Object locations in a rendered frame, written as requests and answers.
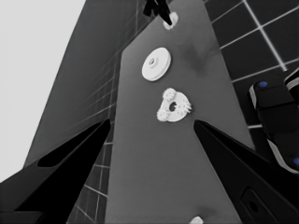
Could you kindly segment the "small white toothed gear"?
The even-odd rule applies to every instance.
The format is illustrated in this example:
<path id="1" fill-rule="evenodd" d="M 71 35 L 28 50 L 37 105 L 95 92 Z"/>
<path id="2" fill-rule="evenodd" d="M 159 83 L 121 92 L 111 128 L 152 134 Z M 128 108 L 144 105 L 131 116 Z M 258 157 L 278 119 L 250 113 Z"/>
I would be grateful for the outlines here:
<path id="1" fill-rule="evenodd" d="M 187 101 L 180 102 L 177 105 L 177 111 L 180 115 L 190 113 L 191 110 L 192 110 L 192 105 Z"/>
<path id="2" fill-rule="evenodd" d="M 178 14 L 176 12 L 171 12 L 169 17 L 170 17 L 172 24 L 169 25 L 168 23 L 164 22 L 164 28 L 166 30 L 173 29 L 176 26 L 176 24 L 178 23 Z"/>
<path id="3" fill-rule="evenodd" d="M 171 101 L 176 97 L 177 92 L 173 88 L 168 88 L 163 93 L 163 99 Z"/>
<path id="4" fill-rule="evenodd" d="M 157 112 L 157 119 L 159 121 L 167 121 L 168 116 L 169 116 L 169 111 L 164 108 L 160 108 Z"/>

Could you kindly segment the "large thick white disc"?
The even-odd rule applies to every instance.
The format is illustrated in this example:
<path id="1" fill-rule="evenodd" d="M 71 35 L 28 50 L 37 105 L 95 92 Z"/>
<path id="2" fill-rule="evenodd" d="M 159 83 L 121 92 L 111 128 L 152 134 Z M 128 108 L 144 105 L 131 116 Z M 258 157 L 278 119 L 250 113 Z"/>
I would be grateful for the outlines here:
<path id="1" fill-rule="evenodd" d="M 166 48 L 151 52 L 142 65 L 142 76 L 148 81 L 156 81 L 166 74 L 171 63 L 171 54 Z"/>

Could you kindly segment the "white round carrier with pins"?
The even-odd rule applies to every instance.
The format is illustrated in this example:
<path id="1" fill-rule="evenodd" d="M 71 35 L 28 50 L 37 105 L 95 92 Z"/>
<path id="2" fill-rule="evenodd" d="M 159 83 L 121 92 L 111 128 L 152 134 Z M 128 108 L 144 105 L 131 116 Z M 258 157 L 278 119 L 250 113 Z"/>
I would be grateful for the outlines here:
<path id="1" fill-rule="evenodd" d="M 177 105 L 183 101 L 187 101 L 190 103 L 190 101 L 186 97 L 186 95 L 180 91 L 177 91 L 176 97 L 171 101 L 166 101 L 163 99 L 160 108 L 164 108 L 164 109 L 168 110 L 169 116 L 168 116 L 167 121 L 162 121 L 162 122 L 178 122 L 178 121 L 181 121 L 182 119 L 184 119 L 189 113 L 180 115 L 177 111 Z"/>

